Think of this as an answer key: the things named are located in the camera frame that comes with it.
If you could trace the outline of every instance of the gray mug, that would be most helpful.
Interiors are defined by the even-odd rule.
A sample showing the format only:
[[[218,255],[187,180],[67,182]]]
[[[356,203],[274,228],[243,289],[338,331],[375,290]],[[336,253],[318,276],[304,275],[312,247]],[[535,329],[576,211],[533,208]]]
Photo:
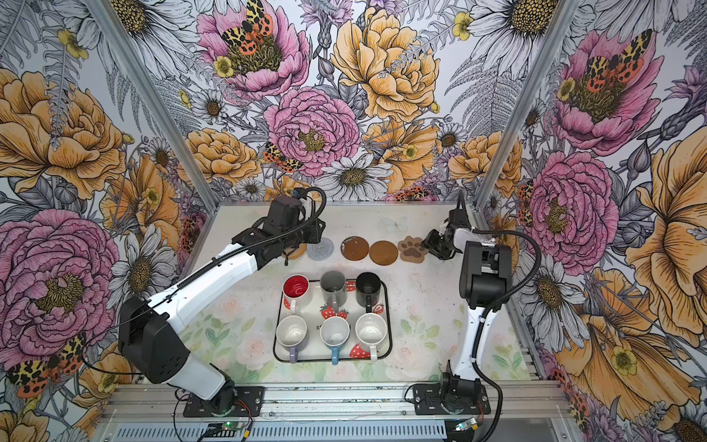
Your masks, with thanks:
[[[356,302],[366,308],[366,313],[373,312],[373,306],[380,299],[380,278],[377,274],[364,272],[356,278]]]
[[[341,272],[330,270],[322,275],[319,283],[327,305],[338,313],[346,302],[346,277]]]

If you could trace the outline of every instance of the brown coaster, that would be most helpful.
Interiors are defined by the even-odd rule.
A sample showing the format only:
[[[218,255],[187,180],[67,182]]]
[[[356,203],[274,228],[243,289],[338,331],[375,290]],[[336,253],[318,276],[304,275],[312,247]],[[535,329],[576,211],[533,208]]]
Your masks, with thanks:
[[[401,260],[414,262],[415,264],[421,264],[425,260],[425,255],[429,253],[429,250],[422,245],[422,238],[413,238],[411,236],[398,243],[398,250],[400,250]]]
[[[397,260],[397,247],[390,241],[378,241],[370,247],[370,258],[378,265],[391,265]]]
[[[349,236],[341,243],[341,254],[349,261],[361,261],[368,255],[368,241],[360,236]]]

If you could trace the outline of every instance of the black mounting plate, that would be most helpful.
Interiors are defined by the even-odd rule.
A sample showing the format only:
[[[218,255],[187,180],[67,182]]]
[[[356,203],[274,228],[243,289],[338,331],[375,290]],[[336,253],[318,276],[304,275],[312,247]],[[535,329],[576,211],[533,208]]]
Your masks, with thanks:
[[[262,405],[263,392],[265,387],[234,387],[234,396],[237,400],[242,400],[253,417],[260,416],[260,406]],[[248,417],[248,410],[239,404],[234,404],[234,407],[226,414],[214,414],[209,403],[199,396],[189,395],[187,406],[184,407],[184,417]]]
[[[489,397],[486,395],[486,388],[483,385],[478,398],[454,396],[448,399],[445,406],[442,406],[440,388],[440,384],[412,385],[415,414],[418,416],[429,416],[432,414],[481,414],[483,411],[483,414],[488,416],[491,413]]]

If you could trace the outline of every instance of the round coaster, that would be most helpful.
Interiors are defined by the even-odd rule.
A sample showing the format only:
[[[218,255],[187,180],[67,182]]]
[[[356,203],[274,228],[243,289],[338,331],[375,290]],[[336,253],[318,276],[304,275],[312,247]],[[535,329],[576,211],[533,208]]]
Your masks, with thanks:
[[[341,243],[341,254],[349,261],[361,261],[368,255],[368,241],[360,236],[349,236]]]
[[[309,244],[307,256],[312,261],[323,261],[334,253],[334,243],[329,238],[322,238],[319,244]]]
[[[370,258],[378,265],[391,265],[397,260],[397,247],[390,241],[378,241],[370,247]]]

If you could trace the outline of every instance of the white mug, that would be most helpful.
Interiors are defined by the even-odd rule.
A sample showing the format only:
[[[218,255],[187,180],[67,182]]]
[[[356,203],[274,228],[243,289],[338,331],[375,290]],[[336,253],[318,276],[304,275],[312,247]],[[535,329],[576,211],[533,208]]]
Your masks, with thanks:
[[[356,321],[356,338],[358,346],[370,353],[370,360],[378,360],[378,348],[388,333],[385,320],[377,313],[365,313]]]
[[[339,350],[349,340],[351,327],[349,323],[341,316],[332,316],[327,318],[319,329],[319,336],[322,342],[332,349],[332,364],[339,363]]]
[[[296,315],[302,308],[309,305],[312,300],[312,290],[307,278],[294,274],[282,284],[282,292],[287,302],[290,303],[290,313]]]
[[[297,362],[297,353],[307,343],[307,323],[301,316],[291,315],[280,321],[275,329],[277,342],[290,351],[290,362]]]

